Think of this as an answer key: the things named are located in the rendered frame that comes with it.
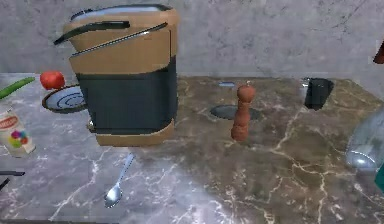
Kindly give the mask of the brown wooden pepper mill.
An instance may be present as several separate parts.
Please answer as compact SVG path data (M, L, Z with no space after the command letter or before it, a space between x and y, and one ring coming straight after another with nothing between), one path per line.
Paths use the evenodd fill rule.
M248 127L250 122L250 104L256 95L256 90L247 81L237 90L237 110L235 112L234 123L231 128L231 137L235 141L244 141L248 137Z

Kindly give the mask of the tan and black coffee machine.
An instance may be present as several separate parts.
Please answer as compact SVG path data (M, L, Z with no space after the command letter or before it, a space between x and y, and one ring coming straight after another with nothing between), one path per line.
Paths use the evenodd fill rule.
M129 4L74 14L56 45L70 42L77 77L101 146L162 143L178 108L179 15L162 4Z

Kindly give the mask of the silver metal spoon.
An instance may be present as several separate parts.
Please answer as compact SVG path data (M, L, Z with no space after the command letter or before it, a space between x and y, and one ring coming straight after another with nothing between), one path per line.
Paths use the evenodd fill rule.
M121 200L123 193L122 193L122 190L120 187L120 183L121 183L122 179L124 178L124 175L125 175L126 171L128 170L129 166L131 165L132 161L134 160L134 158L135 158L135 156L132 153L127 155L127 157L125 159L124 166L121 169L121 172L119 174L119 177L118 177L116 183L106 193L106 195L104 197L104 205L106 208L114 207Z

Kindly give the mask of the black cup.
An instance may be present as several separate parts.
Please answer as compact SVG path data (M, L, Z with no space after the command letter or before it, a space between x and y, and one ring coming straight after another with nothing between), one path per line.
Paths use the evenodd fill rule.
M315 111L323 108L334 88L334 83L325 78L310 78L304 105Z

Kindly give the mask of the white plate with dark rim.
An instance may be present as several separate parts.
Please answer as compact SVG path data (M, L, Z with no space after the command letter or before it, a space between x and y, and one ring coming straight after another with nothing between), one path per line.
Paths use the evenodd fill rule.
M45 96L42 106L54 113L69 114L86 108L85 99L79 85L65 86Z

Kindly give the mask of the red tomato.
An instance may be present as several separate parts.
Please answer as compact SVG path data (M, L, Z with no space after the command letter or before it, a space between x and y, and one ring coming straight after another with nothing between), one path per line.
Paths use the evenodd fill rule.
M40 83L46 90L60 89L65 85L65 79L59 71L46 71L40 75Z

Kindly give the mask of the clear glass bottle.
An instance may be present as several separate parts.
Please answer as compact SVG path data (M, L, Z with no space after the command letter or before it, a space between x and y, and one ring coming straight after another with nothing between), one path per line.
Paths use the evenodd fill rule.
M346 161L364 171L376 171L384 163L384 106L355 128L346 147Z

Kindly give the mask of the white carton with red label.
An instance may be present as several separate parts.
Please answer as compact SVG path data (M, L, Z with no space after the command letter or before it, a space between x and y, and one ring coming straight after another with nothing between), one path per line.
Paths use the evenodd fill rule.
M30 154L36 148L19 116L6 104L0 104L0 145L17 158Z

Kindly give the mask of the green long vegetable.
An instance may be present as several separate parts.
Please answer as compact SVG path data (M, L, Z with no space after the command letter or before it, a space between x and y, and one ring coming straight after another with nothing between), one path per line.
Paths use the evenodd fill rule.
M16 82L14 82L13 84L10 84L9 86L1 89L0 90L0 100L9 96L10 94L12 94L16 90L22 88L23 86L33 82L34 80L35 80L34 77L27 77L27 78L18 80Z

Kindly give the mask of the dark red brown object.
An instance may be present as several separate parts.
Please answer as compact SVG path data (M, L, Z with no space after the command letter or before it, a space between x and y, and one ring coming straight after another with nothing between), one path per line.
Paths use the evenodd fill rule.
M382 42L379 50L377 51L373 62L376 64L384 64L384 41Z

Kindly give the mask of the teal green object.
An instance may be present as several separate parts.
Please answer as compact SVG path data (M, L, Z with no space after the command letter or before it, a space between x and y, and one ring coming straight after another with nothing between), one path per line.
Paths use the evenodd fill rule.
M376 173L375 184L384 193L384 163Z

